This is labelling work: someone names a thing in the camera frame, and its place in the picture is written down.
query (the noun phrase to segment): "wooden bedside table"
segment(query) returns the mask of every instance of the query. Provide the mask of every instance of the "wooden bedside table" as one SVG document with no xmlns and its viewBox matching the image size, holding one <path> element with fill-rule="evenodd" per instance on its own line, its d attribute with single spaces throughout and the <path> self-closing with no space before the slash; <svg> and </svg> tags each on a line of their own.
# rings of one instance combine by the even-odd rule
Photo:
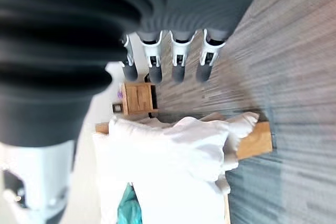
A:
<svg viewBox="0 0 336 224">
<path fill-rule="evenodd" d="M 152 83 L 123 83 L 121 87 L 124 115 L 157 112 L 155 86 Z"/>
</svg>

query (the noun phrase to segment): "teal cloth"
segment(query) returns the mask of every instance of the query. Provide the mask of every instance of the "teal cloth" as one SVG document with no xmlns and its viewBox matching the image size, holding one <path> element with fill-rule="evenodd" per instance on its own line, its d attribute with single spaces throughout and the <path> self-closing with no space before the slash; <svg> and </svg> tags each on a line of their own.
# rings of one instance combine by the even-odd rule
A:
<svg viewBox="0 0 336 224">
<path fill-rule="evenodd" d="M 118 207 L 118 224 L 142 224 L 141 208 L 130 184 L 127 184 Z"/>
</svg>

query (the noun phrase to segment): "drawer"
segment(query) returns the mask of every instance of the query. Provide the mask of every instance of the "drawer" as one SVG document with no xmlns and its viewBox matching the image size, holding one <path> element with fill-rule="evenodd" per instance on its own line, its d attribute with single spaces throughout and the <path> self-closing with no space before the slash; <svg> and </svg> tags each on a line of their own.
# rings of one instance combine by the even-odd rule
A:
<svg viewBox="0 0 336 224">
<path fill-rule="evenodd" d="M 151 109 L 148 86 L 127 86 L 126 94 L 129 112 L 140 112 Z"/>
</svg>

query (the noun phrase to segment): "small object on nightstand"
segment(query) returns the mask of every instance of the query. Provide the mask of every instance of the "small object on nightstand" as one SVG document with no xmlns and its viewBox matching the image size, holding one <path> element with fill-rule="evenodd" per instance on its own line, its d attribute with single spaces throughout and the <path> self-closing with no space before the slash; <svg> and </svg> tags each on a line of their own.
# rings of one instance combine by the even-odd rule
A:
<svg viewBox="0 0 336 224">
<path fill-rule="evenodd" d="M 122 113 L 123 112 L 122 103 L 112 104 L 112 110 L 113 110 L 114 113 Z"/>
<path fill-rule="evenodd" d="M 117 97 L 118 97 L 119 99 L 122 99 L 122 92 L 121 92 L 121 90 L 119 90 L 119 91 L 117 92 Z"/>
</svg>

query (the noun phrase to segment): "white bedding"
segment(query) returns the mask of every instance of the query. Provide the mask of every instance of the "white bedding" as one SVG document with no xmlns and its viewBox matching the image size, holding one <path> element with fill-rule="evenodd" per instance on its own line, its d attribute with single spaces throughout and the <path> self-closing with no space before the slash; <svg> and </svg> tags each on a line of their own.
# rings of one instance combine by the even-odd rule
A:
<svg viewBox="0 0 336 224">
<path fill-rule="evenodd" d="M 223 223 L 223 192 L 228 187 L 223 173 L 237 166 L 232 153 L 225 165 L 223 146 L 229 136 L 236 150 L 239 138 L 253 130 L 257 119 L 253 113 L 228 122 L 184 118 L 164 129 L 112 119 L 110 135 L 93 137 L 101 223 L 116 223 L 128 182 L 133 183 L 144 224 Z"/>
</svg>

